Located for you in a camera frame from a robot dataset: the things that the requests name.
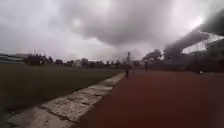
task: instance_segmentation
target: red running track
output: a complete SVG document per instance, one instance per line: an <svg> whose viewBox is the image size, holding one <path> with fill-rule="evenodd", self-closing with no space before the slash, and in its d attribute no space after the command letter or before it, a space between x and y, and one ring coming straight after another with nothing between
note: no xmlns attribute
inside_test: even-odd
<svg viewBox="0 0 224 128"><path fill-rule="evenodd" d="M224 128L223 76L134 71L79 127Z"/></svg>

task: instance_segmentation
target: stadium roof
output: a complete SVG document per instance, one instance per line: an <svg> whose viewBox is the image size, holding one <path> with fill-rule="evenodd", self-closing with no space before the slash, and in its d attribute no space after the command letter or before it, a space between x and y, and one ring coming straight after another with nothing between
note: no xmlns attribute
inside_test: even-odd
<svg viewBox="0 0 224 128"><path fill-rule="evenodd" d="M194 30L184 36L183 38L177 40L174 44L166 47L164 49L164 52L169 51L182 51L184 48L189 47L191 45L194 45L200 41L206 40L209 38L208 34L198 32L197 30Z"/></svg>
<svg viewBox="0 0 224 128"><path fill-rule="evenodd" d="M224 36L224 10L210 17L210 19L200 27L200 30Z"/></svg>

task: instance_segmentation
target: sky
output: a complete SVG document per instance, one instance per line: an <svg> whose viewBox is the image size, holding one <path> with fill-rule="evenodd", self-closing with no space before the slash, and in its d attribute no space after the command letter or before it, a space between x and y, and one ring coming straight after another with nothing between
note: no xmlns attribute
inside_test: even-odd
<svg viewBox="0 0 224 128"><path fill-rule="evenodd" d="M222 0L0 0L0 52L140 59L224 7Z"/></svg>

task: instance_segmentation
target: grass field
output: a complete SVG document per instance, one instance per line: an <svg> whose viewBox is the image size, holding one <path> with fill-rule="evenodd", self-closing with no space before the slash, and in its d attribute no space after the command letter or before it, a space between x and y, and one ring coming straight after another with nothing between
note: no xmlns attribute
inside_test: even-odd
<svg viewBox="0 0 224 128"><path fill-rule="evenodd" d="M30 107L112 77L121 70L0 65L0 109Z"/></svg>

